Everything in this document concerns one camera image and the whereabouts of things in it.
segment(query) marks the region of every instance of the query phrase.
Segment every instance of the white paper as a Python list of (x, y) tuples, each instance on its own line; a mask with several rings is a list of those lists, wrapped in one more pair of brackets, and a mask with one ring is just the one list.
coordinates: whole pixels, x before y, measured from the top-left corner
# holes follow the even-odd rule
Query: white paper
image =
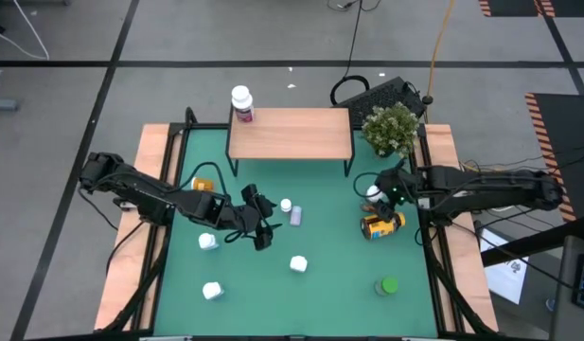
[[(483, 230), (483, 238), (496, 246), (508, 242), (486, 229)], [(481, 252), (487, 251), (491, 248), (493, 248), (493, 246), (488, 242), (481, 240)], [(529, 257), (524, 257), (523, 260), (528, 261)], [(521, 300), (522, 284), (525, 281), (526, 273), (527, 265), (520, 260), (511, 260), (485, 268), (489, 290), (515, 304), (519, 304), (519, 301)]]

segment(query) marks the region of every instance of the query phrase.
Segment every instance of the gray floor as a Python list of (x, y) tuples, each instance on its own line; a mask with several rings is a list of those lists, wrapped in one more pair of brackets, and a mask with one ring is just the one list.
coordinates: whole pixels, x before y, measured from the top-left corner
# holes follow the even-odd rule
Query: gray floor
[[(371, 6), (373, 0), (366, 0)], [(56, 61), (108, 61), (130, 0), (76, 0), (71, 7), (25, 7)], [(382, 1), (365, 12), (355, 58), (428, 61), (446, 2)], [(243, 61), (345, 60), (355, 20), (314, 0), (141, 0), (122, 60)], [(584, 61), (584, 19), (555, 19), (577, 61)], [(15, 8), (0, 9), (9, 37), (36, 54), (41, 49)], [(0, 60), (28, 57), (0, 40)], [(542, 18), (486, 18), (478, 1), (456, 4), (442, 61), (561, 61)], [(42, 252), (105, 69), (0, 67), (0, 97), (22, 101), (0, 113), (0, 340), (7, 340)], [(129, 162), (142, 125), (180, 121), (190, 105), (200, 121), (226, 120), (230, 89), (247, 84), (256, 106), (327, 107), (338, 67), (118, 68), (91, 151), (120, 153)], [(426, 68), (354, 68), (372, 85), (401, 76), (426, 90)], [(584, 79), (584, 69), (580, 70)], [(339, 98), (361, 92), (345, 84)], [(564, 69), (436, 69), (431, 122), (449, 123), (460, 159), (504, 163), (540, 155), (526, 111), (525, 92), (576, 94)], [(527, 163), (542, 167), (540, 160)], [(110, 195), (95, 202), (111, 217)], [(535, 212), (560, 224), (556, 211)], [(478, 217), (484, 222), (493, 218)], [(549, 228), (529, 218), (519, 221)], [(532, 232), (510, 223), (512, 238)], [(27, 337), (92, 330), (115, 233), (77, 196), (73, 198)], [(499, 314), (501, 330), (545, 333)]]

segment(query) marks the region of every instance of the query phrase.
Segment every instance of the yellow cable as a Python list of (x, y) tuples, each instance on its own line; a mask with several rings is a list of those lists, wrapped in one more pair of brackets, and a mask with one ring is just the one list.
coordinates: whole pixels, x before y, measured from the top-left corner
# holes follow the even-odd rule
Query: yellow cable
[[(433, 92), (433, 74), (434, 74), (434, 61), (436, 61), (436, 53), (439, 50), (439, 45), (441, 44), (441, 38), (443, 37), (443, 32), (447, 28), (447, 23), (450, 20), (451, 10), (453, 9), (453, 5), (455, 5), (455, 0), (450, 0), (450, 4), (447, 7), (447, 11), (445, 12), (445, 18), (443, 19), (443, 25), (441, 26), (441, 30), (439, 30), (439, 35), (436, 37), (436, 44), (434, 45), (433, 51), (433, 58), (431, 59), (431, 71), (428, 78), (428, 91), (426, 92), (426, 96), (431, 96)], [(424, 113), (424, 122), (428, 123), (428, 108)]]

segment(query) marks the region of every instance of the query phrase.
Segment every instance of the green lid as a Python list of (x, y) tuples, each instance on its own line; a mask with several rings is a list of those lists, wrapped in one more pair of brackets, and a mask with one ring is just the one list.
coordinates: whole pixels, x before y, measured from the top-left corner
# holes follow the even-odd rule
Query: green lid
[(386, 294), (394, 294), (397, 292), (398, 281), (396, 278), (386, 277), (382, 280), (381, 285), (382, 285), (382, 290)]

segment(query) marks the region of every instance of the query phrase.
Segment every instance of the white pill bottle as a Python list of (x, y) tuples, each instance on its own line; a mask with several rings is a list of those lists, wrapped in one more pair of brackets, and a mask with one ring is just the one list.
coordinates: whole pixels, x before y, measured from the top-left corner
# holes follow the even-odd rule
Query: white pill bottle
[(233, 111), (241, 122), (251, 122), (254, 120), (254, 98), (250, 94), (247, 86), (237, 85), (232, 91)]

